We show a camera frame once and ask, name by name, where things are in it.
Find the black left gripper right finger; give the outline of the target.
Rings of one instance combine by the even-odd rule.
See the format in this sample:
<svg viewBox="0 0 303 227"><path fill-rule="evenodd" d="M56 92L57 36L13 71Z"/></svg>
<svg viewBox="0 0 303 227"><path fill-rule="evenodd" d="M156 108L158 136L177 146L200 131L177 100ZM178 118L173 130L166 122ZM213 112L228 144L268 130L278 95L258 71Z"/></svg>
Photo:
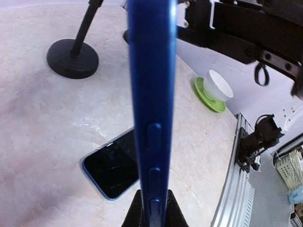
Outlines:
<svg viewBox="0 0 303 227"><path fill-rule="evenodd" d="M188 227L172 190L168 190L165 227Z"/></svg>

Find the black phone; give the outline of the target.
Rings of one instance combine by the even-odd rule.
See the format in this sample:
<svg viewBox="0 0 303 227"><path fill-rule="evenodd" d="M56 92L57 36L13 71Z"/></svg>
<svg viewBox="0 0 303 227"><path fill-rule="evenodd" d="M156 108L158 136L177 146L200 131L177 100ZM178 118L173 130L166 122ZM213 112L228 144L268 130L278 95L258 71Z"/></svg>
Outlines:
<svg viewBox="0 0 303 227"><path fill-rule="evenodd" d="M143 216L165 225L171 154L177 40L174 0L128 2L134 131Z"/></svg>

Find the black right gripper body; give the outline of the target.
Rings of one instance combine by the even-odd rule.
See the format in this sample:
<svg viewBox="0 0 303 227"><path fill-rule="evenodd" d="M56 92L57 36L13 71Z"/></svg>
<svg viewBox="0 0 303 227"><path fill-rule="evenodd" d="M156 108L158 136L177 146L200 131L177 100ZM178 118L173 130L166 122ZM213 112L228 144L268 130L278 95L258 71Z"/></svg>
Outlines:
<svg viewBox="0 0 303 227"><path fill-rule="evenodd" d="M186 27L178 38L243 64L257 62L254 80L267 67L293 80L291 94L303 92L303 3L300 0L185 1Z"/></svg>

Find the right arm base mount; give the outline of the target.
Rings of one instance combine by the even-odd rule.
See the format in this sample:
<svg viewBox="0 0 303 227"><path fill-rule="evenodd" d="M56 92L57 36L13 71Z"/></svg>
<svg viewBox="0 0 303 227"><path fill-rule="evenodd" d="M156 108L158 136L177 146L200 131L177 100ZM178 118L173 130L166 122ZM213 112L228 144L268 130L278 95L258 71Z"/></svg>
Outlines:
<svg viewBox="0 0 303 227"><path fill-rule="evenodd" d="M260 116L251 134L244 127L240 127L235 163L246 173L249 173L251 168L257 171L260 164L255 163L256 157L278 144L279 139L284 136L282 129L275 123L274 117L273 114Z"/></svg>

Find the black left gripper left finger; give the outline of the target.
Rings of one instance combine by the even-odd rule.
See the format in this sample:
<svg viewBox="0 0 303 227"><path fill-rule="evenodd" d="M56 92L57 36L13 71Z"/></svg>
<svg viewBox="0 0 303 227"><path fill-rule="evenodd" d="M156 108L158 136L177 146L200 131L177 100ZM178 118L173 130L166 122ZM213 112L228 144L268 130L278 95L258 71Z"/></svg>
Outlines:
<svg viewBox="0 0 303 227"><path fill-rule="evenodd" d="M144 212L141 190L137 190L121 227L143 227Z"/></svg>

